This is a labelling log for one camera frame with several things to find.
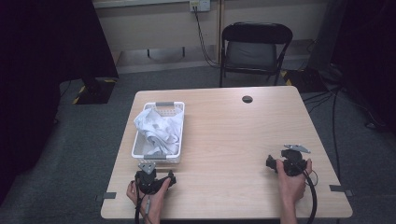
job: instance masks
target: human hand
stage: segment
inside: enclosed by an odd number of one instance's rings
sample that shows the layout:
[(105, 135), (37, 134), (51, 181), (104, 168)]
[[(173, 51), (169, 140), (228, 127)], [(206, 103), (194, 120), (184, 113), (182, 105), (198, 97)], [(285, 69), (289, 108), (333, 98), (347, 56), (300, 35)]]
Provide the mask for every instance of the human hand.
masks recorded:
[[(163, 197), (165, 196), (166, 191), (169, 188), (169, 183), (171, 182), (171, 178), (166, 178), (163, 181), (163, 185), (157, 193), (152, 195), (146, 195), (139, 190), (139, 197), (143, 197), (143, 201), (140, 207), (140, 214), (145, 219), (145, 223), (149, 224), (159, 224), (161, 219), (161, 211), (163, 210)], [(137, 205), (137, 194), (136, 194), (136, 183), (135, 181), (131, 181), (128, 185), (128, 189), (126, 191), (126, 195), (128, 198), (134, 202), (134, 205)], [(149, 200), (149, 210), (146, 215), (146, 205)]]
[[(305, 176), (303, 174), (297, 176), (286, 175), (281, 160), (276, 160), (276, 169), (278, 173), (278, 189), (282, 202), (280, 221), (281, 223), (297, 223), (295, 204), (304, 197)], [(306, 162), (305, 170), (308, 175), (312, 173), (312, 161), (310, 159)]]

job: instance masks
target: white basket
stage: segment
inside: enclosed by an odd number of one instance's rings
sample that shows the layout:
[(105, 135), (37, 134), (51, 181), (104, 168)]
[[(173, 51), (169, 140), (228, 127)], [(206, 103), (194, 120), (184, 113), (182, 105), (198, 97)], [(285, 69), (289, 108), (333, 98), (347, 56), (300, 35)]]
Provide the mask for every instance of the white basket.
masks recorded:
[[(184, 112), (183, 102), (156, 102), (156, 103), (146, 103), (143, 110), (154, 108), (159, 115), (162, 117), (173, 117), (177, 112), (176, 108), (181, 109)], [(178, 146), (178, 153), (176, 155), (143, 155), (145, 151), (150, 151), (154, 146), (146, 140), (146, 137), (140, 133), (136, 132), (136, 137), (134, 139), (134, 148), (132, 149), (132, 157), (138, 159), (140, 162), (154, 161), (156, 163), (180, 163), (180, 153), (181, 153), (181, 139), (183, 136), (183, 121), (181, 122), (180, 130), (180, 143)]]

